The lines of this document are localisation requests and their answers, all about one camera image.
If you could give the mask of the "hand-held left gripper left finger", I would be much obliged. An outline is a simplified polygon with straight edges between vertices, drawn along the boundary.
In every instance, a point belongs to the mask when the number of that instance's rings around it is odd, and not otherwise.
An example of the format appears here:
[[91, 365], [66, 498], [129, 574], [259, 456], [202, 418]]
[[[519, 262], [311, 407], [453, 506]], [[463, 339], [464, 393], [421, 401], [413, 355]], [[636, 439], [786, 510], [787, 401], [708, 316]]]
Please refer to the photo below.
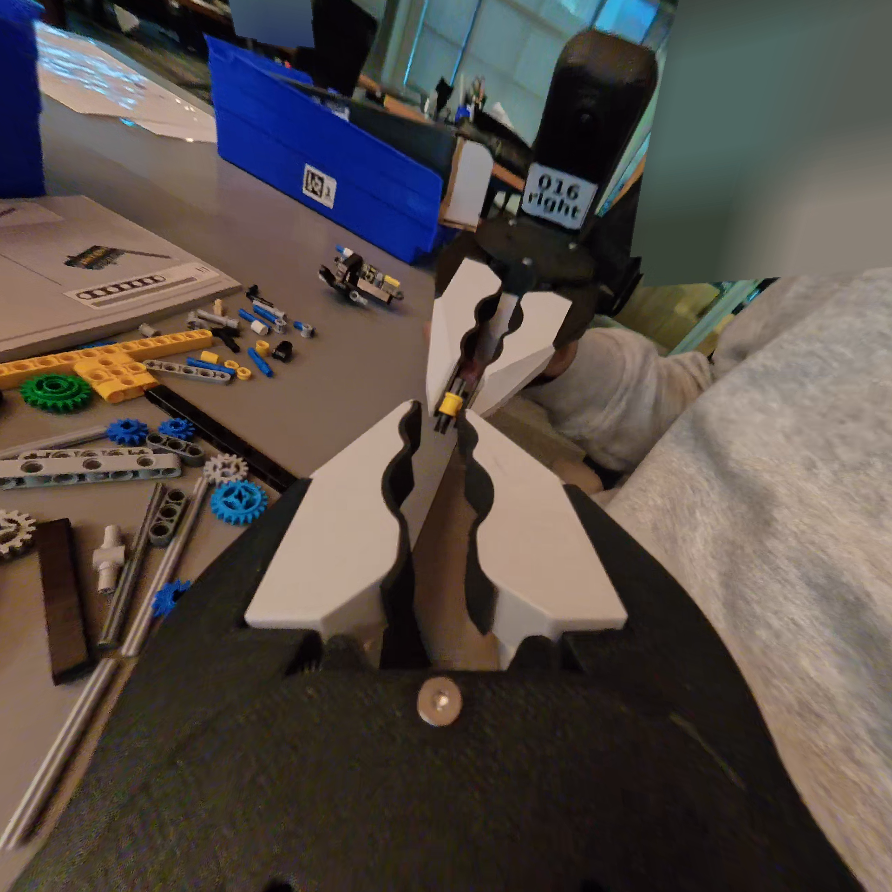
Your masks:
[[402, 512], [421, 427], [421, 405], [407, 400], [313, 472], [246, 609], [248, 626], [350, 636], [378, 653], [380, 668], [429, 666]]

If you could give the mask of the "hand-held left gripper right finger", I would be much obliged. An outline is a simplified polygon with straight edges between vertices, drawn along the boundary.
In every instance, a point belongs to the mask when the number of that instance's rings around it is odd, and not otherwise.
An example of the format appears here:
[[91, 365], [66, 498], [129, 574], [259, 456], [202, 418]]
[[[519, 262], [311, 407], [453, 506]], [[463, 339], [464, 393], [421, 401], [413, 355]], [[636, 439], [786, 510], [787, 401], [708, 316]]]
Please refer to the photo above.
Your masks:
[[474, 512], [466, 610], [499, 668], [529, 638], [621, 630], [627, 611], [560, 478], [472, 411], [457, 431]]

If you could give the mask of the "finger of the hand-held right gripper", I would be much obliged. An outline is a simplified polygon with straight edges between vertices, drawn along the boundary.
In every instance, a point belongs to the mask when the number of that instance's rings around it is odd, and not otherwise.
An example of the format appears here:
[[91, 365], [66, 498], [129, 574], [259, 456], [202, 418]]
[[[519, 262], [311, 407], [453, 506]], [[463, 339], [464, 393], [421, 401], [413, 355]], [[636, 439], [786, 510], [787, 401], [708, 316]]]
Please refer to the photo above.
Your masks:
[[433, 302], [426, 360], [426, 401], [430, 413], [441, 404], [459, 368], [467, 342], [481, 335], [483, 371], [467, 399], [476, 413], [493, 413], [500, 396], [494, 376], [504, 351], [505, 313], [500, 309], [502, 282], [484, 262], [464, 259], [452, 280]]
[[552, 292], [519, 298], [519, 324], [497, 340], [497, 353], [485, 366], [474, 392], [473, 412], [486, 418], [543, 373], [572, 302]]

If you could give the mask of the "person's right forearm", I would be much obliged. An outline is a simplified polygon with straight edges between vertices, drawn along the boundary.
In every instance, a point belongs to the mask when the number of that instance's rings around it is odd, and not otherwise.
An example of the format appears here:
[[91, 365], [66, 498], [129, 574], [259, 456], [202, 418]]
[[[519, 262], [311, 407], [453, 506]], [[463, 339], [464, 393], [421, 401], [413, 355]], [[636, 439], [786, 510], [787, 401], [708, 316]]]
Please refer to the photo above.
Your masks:
[[525, 395], [598, 468], [627, 475], [712, 383], [713, 364], [698, 351], [662, 355], [641, 334], [592, 328]]

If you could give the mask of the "large blue lego gear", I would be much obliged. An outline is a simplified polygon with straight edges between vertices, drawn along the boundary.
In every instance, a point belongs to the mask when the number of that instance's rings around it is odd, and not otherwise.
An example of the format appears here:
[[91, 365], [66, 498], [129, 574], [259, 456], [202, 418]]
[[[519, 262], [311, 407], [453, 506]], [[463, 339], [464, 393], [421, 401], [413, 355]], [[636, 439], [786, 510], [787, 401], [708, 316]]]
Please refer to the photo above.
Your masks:
[[266, 511], [269, 496], [248, 481], [229, 481], [217, 486], [210, 498], [211, 513], [230, 526], [248, 526]]

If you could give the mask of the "small black grey lego assembly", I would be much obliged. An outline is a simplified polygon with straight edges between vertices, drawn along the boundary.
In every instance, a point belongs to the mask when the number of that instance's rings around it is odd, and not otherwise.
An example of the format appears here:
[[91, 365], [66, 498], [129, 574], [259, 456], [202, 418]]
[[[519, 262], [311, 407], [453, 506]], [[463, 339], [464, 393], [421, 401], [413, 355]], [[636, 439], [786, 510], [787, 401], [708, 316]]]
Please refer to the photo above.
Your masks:
[[329, 288], [359, 306], [387, 307], [403, 301], [399, 280], [347, 247], [338, 245], [332, 264], [321, 265], [318, 276]]

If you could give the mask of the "small grey lego gear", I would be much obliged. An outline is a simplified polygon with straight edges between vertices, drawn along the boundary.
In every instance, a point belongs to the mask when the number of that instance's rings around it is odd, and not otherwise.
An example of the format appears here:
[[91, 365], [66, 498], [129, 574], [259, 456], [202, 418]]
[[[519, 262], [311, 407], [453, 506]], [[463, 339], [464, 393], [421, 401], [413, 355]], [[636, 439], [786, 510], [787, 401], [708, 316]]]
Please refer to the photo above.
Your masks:
[[219, 488], [230, 483], [246, 482], [249, 466], [238, 455], [217, 453], [203, 464], [202, 474], [209, 486]]

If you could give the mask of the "long black lego beam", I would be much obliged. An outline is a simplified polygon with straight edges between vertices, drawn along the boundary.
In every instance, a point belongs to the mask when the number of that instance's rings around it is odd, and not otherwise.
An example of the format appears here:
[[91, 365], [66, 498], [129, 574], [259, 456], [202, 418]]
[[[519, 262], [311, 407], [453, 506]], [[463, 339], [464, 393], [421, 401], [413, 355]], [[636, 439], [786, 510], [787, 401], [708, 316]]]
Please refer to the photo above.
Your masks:
[[169, 386], [156, 385], [145, 394], [145, 398], [169, 418], [182, 418], [190, 422], [200, 438], [219, 452], [243, 459], [248, 466], [249, 474], [262, 484], [270, 486], [278, 494], [285, 492], [300, 480], [300, 477], [273, 461]]

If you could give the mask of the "light grey lego axle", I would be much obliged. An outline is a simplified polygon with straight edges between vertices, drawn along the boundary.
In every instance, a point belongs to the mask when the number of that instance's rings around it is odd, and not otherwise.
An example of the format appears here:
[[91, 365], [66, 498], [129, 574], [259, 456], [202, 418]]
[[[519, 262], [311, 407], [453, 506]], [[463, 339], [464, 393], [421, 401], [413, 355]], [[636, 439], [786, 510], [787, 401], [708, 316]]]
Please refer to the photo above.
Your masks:
[[195, 526], [202, 514], [208, 488], [208, 479], [203, 475], [198, 477], [180, 527], [149, 585], [148, 593], [138, 615], [131, 624], [128, 636], [120, 648], [119, 654], [124, 659], [135, 658], [140, 653], [151, 625], [155, 596], [163, 586], [174, 581], [175, 572], [184, 550], [191, 540]]

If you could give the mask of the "dark grey lego axle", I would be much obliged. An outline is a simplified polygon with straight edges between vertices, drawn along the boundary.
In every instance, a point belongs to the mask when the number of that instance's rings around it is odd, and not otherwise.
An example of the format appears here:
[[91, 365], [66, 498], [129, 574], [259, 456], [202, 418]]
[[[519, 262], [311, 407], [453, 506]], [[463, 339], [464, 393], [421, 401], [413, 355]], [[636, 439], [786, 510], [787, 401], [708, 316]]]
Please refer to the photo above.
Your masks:
[[167, 492], [167, 486], [158, 483], [154, 486], [151, 493], [143, 521], [136, 538], [131, 543], [129, 558], [118, 580], [105, 625], [97, 642], [100, 653], [110, 652], [118, 646], [121, 632], [128, 618], [130, 602], [138, 582], [138, 576], [150, 544], [151, 527], [158, 511], [162, 507]]

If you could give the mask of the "scatter of small lego pins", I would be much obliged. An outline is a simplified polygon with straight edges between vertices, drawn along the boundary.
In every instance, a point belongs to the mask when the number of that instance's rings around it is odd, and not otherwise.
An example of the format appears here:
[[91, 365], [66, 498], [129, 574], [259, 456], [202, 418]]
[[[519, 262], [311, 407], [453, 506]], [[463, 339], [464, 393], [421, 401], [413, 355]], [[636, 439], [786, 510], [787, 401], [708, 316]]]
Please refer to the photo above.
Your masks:
[[186, 317], [186, 330], [209, 329], [214, 341], [229, 351], [228, 355], [220, 355], [210, 347], [194, 351], [180, 361], [162, 360], [228, 371], [233, 376], [230, 383], [249, 381], [255, 374], [272, 378], [274, 364], [294, 362], [297, 352], [286, 337], [289, 319], [284, 311], [262, 298], [255, 285], [247, 289], [245, 297], [251, 306], [239, 307], [235, 316], [226, 313], [222, 302], [216, 301], [213, 309], [194, 309]]

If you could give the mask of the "white lego axle connector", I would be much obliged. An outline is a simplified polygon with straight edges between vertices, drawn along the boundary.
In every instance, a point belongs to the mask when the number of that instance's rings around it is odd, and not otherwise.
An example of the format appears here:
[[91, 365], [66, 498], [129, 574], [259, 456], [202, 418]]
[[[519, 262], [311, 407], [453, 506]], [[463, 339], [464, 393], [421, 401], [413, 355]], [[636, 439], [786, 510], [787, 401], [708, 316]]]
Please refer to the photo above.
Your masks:
[[108, 597], [117, 589], [119, 576], [126, 562], [127, 550], [117, 525], [107, 525], [103, 541], [92, 555], [97, 592]]

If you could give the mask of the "thin grey lego liftarm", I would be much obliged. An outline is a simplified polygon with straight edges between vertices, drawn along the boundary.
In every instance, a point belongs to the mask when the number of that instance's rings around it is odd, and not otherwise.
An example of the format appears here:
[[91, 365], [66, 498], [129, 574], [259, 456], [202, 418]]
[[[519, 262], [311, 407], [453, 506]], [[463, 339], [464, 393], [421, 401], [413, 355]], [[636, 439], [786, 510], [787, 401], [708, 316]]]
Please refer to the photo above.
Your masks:
[[213, 385], [228, 385], [233, 376], [228, 371], [216, 368], [189, 366], [164, 360], [143, 360], [140, 363], [153, 375], [167, 376], [180, 380], [201, 382]]

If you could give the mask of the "long grey lego beam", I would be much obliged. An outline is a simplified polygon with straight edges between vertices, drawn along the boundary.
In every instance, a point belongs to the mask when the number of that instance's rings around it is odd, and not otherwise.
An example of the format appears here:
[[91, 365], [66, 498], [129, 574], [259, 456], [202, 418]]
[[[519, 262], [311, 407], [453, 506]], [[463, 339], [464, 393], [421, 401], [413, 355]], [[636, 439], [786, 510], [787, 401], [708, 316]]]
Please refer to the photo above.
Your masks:
[[142, 447], [25, 452], [1, 461], [1, 489], [168, 480], [182, 471], [175, 454]]

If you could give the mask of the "black flat lego plate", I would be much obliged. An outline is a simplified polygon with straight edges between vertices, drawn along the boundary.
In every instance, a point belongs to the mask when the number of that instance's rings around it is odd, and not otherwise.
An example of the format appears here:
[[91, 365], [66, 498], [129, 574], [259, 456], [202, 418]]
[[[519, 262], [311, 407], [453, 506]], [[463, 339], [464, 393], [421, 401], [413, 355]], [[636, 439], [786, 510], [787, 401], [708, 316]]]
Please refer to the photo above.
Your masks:
[[73, 682], [95, 666], [70, 519], [39, 523], [35, 532], [52, 684]]

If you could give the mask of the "short grey lego axle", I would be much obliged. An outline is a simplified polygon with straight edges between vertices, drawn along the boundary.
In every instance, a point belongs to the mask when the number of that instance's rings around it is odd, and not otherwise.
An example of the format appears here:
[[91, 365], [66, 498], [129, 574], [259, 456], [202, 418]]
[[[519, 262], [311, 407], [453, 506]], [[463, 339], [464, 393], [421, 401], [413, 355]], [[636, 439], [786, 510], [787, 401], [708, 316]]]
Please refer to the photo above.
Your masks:
[[16, 444], [1, 450], [1, 460], [14, 459], [26, 452], [57, 451], [75, 447], [82, 444], [104, 440], [106, 438], [106, 426], [92, 426], [74, 432], [56, 434], [43, 437], [38, 440]]

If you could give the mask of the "yellow lego beam assembly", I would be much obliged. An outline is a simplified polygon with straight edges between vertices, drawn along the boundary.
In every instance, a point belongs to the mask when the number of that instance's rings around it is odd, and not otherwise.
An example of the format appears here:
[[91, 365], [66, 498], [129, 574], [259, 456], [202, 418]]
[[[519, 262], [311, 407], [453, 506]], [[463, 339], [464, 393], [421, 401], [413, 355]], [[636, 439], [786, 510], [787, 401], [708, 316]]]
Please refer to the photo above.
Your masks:
[[99, 347], [62, 351], [1, 364], [1, 390], [19, 388], [44, 374], [72, 374], [82, 378], [107, 402], [119, 403], [142, 396], [158, 382], [147, 362], [210, 348], [209, 329], [122, 341]]

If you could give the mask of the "large grey lego gear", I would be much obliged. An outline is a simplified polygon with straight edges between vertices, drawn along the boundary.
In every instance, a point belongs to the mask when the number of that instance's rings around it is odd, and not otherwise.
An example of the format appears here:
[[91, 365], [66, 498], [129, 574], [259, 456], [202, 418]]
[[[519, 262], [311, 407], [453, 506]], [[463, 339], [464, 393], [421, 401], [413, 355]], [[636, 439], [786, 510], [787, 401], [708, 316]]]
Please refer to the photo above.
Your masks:
[[27, 553], [36, 529], [36, 520], [27, 513], [2, 508], [1, 560], [10, 561]]

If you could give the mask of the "green lego gear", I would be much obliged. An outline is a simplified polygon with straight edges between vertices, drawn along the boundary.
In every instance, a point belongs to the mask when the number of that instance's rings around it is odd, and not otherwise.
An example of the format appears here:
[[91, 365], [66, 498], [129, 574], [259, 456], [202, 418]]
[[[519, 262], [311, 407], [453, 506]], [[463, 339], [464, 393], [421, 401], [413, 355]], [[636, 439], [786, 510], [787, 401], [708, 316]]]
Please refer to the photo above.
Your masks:
[[19, 392], [28, 407], [62, 416], [79, 413], [94, 397], [91, 386], [72, 374], [40, 374], [22, 382]]

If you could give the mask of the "person's right hand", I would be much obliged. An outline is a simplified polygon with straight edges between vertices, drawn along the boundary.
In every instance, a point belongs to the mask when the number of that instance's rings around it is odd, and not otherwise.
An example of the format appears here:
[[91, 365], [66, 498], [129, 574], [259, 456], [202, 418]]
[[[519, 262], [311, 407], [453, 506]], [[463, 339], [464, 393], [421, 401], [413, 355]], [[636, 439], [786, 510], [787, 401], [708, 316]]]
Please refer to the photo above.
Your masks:
[[536, 381], [541, 385], [562, 376], [572, 365], [577, 354], [578, 345], [578, 341], [571, 341], [564, 347], [556, 350], [548, 365], [538, 375]]

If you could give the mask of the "tan cardboard boxes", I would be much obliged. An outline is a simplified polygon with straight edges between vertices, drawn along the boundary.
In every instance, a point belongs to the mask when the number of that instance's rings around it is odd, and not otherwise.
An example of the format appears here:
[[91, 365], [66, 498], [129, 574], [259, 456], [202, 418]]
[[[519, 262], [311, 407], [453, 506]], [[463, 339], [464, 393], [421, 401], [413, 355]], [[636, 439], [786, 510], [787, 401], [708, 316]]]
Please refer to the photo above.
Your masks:
[[709, 283], [639, 284], [616, 321], [652, 340], [663, 354], [669, 353], [695, 328], [721, 294], [721, 288]]

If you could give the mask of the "white brown cardboard box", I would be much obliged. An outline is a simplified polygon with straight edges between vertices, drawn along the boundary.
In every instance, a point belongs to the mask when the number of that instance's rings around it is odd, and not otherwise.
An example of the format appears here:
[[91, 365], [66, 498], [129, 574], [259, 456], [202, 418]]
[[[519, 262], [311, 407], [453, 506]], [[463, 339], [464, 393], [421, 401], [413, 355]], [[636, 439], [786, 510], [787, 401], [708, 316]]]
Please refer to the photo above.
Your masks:
[[493, 167], [494, 160], [485, 145], [458, 138], [446, 192], [440, 204], [441, 226], [469, 231], [477, 228], [483, 216]]

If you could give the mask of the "cluttered background desk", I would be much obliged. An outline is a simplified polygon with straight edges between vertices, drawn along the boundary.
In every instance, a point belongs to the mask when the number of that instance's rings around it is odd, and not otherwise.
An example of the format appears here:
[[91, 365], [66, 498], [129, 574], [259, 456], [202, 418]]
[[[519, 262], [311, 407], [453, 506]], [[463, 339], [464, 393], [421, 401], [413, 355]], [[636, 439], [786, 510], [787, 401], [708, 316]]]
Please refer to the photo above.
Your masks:
[[447, 131], [456, 138], [482, 144], [493, 158], [496, 189], [508, 194], [522, 191], [532, 161], [531, 146], [516, 132], [499, 105], [486, 107], [484, 95], [460, 96], [459, 90], [444, 80], [430, 95], [404, 95], [362, 74], [354, 98], [398, 119], [400, 125], [394, 126], [393, 131], [398, 135], [405, 132], [407, 139], [415, 139], [421, 157], [432, 156]]

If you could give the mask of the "dark grey three-hole beam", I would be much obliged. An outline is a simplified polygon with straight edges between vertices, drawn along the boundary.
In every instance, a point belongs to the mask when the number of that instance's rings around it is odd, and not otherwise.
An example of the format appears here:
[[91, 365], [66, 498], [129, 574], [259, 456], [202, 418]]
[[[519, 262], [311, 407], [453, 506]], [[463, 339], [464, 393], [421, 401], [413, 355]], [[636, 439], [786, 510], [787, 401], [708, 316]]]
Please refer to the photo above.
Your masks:
[[152, 547], [165, 549], [171, 544], [189, 500], [187, 493], [181, 489], [165, 492], [151, 519], [148, 539]]

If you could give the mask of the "short grey three-hole beam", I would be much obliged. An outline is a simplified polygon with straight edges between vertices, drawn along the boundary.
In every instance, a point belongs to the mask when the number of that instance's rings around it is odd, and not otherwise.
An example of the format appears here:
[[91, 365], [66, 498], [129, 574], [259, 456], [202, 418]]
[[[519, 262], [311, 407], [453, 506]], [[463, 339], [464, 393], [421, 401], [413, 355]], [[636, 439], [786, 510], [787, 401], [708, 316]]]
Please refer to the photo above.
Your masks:
[[186, 466], [201, 467], [207, 460], [202, 448], [186, 440], [162, 433], [149, 433], [145, 438], [145, 446], [154, 453], [171, 454]]

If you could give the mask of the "large blue bin with tag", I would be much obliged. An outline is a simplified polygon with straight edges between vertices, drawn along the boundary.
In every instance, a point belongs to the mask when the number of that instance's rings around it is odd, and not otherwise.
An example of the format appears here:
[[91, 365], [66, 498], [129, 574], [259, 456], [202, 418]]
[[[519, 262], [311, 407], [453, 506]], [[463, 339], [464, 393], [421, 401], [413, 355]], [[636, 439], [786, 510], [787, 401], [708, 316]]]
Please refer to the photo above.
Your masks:
[[408, 264], [452, 240], [439, 173], [317, 102], [302, 73], [205, 41], [222, 160]]

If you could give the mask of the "person's grey sweatshirt torso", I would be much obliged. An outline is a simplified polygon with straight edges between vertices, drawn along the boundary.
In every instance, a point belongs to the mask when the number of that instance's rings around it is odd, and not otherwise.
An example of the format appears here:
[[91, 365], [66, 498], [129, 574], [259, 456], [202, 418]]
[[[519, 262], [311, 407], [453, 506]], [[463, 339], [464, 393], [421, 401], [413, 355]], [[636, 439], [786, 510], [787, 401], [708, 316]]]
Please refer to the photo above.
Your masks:
[[891, 875], [891, 272], [783, 278], [608, 506], [693, 597], [865, 890]]

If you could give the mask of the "very long grey axle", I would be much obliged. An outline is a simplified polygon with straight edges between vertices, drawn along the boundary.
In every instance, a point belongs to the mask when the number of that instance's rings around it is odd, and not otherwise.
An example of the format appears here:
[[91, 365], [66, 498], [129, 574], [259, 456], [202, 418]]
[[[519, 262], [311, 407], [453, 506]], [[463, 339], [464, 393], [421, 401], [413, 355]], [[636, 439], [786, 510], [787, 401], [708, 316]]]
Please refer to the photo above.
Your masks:
[[95, 666], [2, 833], [3, 851], [13, 850], [21, 845], [40, 820], [100, 701], [118, 674], [120, 665], [118, 656], [107, 656]]

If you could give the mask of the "grey instruction booklet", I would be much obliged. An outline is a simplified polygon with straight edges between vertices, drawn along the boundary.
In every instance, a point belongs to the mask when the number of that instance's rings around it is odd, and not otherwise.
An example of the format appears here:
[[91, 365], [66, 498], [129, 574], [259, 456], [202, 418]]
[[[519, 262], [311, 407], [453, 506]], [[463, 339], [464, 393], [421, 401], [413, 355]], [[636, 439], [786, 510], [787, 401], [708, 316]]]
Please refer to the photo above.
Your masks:
[[137, 328], [240, 283], [85, 196], [1, 202], [1, 360]]

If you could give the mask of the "white paper sheets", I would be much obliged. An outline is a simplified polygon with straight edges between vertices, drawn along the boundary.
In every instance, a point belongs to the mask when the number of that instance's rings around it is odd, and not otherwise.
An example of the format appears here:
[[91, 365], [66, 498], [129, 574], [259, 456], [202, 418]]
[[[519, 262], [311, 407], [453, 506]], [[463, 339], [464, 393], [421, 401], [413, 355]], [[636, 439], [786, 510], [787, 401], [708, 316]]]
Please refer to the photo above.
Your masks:
[[217, 143], [211, 112], [119, 61], [95, 41], [36, 25], [39, 87], [73, 112], [117, 118], [156, 136]]

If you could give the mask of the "plain blue bin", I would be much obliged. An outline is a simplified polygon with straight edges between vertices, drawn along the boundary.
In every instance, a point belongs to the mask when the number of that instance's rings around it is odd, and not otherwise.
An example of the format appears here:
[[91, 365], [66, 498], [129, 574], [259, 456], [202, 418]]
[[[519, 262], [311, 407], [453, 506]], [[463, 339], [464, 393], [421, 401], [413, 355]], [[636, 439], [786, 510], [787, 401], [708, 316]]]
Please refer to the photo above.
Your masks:
[[1, 198], [46, 192], [39, 87], [37, 23], [42, 7], [1, 3]]

